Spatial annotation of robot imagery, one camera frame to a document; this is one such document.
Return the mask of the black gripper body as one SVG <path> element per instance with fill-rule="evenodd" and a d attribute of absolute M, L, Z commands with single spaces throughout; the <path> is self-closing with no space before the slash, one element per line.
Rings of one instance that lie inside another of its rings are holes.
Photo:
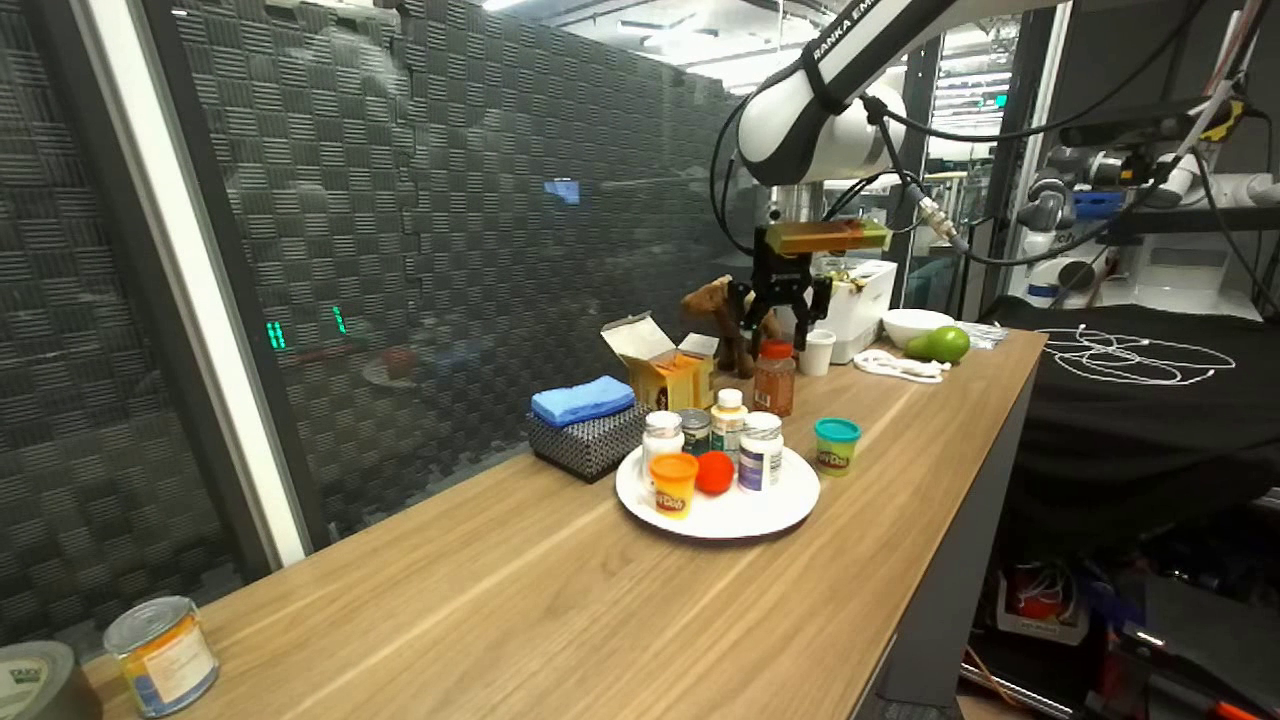
<path fill-rule="evenodd" d="M 751 247 L 751 286 L 769 299 L 769 308 L 778 302 L 795 302 L 795 286 L 811 277 L 811 257 L 778 257 L 766 242 L 766 229 L 758 232 L 758 247 Z"/>

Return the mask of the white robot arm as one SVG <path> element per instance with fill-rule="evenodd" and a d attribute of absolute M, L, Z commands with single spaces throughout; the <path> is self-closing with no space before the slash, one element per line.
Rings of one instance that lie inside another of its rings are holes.
<path fill-rule="evenodd" d="M 1054 0 L 850 0 L 738 114 L 738 161 L 772 190 L 807 190 L 821 180 L 874 180 L 888 168 L 884 67 L 948 29 Z M 863 247 L 875 237 L 855 221 L 802 221 L 779 211 L 751 237 L 751 284 L 740 329 L 769 334 L 769 312 L 795 315 L 792 340 L 828 312 L 828 286 L 807 272 L 817 250 Z"/>

